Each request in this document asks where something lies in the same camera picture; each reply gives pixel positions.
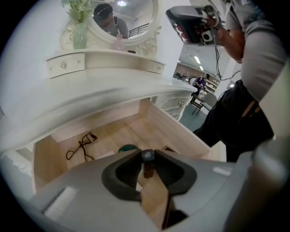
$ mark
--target open drawer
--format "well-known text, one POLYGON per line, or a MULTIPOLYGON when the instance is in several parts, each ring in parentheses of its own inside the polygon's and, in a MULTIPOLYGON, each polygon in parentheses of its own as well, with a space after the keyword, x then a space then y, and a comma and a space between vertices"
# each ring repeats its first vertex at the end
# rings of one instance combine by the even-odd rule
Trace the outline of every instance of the open drawer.
POLYGON ((66 160, 66 152, 75 150, 79 146, 78 141, 88 132, 98 137, 85 146, 87 154, 94 159, 108 152, 117 153, 126 144, 136 145, 143 150, 161 150, 169 146, 178 154, 194 158, 206 159, 211 155, 210 148, 193 132, 149 100, 123 103, 67 123, 35 143, 32 162, 35 192, 67 170, 85 162, 82 149, 70 160, 66 160))

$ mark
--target perfume bottle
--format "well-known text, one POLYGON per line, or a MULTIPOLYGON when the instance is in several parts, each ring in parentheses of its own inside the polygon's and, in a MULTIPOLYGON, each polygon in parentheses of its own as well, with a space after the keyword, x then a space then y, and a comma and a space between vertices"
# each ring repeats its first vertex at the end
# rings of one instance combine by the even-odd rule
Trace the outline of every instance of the perfume bottle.
POLYGON ((125 50, 125 45, 122 41, 123 35, 118 34, 117 39, 112 43, 111 49, 117 50, 117 51, 124 51, 125 50))

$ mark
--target drawer knob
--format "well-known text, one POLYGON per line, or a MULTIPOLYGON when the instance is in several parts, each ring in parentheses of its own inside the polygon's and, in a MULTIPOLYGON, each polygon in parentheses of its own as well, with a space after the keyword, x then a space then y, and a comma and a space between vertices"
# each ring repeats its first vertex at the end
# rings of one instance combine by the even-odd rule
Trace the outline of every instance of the drawer knob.
POLYGON ((65 63, 64 61, 62 61, 62 62, 60 63, 60 67, 61 67, 61 68, 66 68, 66 66, 67 66, 67 63, 65 63))

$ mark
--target ceiling light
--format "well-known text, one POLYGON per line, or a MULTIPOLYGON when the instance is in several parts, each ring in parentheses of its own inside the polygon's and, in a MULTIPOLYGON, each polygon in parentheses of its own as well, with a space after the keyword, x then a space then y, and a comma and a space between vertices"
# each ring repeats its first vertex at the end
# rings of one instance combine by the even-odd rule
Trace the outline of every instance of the ceiling light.
POLYGON ((126 5, 127 5, 127 3, 126 3, 126 2, 124 2, 124 1, 118 1, 118 5, 119 5, 119 6, 126 6, 126 5))
POLYGON ((199 61, 198 57, 195 56, 194 58, 196 59, 196 62, 200 64, 200 61, 199 61))

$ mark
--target gray t-shirt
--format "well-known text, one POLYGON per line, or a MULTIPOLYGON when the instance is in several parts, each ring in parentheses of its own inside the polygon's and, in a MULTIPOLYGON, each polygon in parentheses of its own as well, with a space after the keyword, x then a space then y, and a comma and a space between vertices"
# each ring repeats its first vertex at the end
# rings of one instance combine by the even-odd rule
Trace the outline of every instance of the gray t-shirt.
MULTIPOLYGON (((119 25, 119 30, 123 37, 128 37, 128 28, 126 22, 118 17, 117 24, 119 25)), ((112 36, 117 37, 118 35, 114 20, 112 20, 106 27, 101 28, 112 36)))
POLYGON ((273 24, 252 0, 220 1, 226 13, 226 29, 242 30, 245 34, 241 77, 259 102, 281 72, 287 53, 273 24))

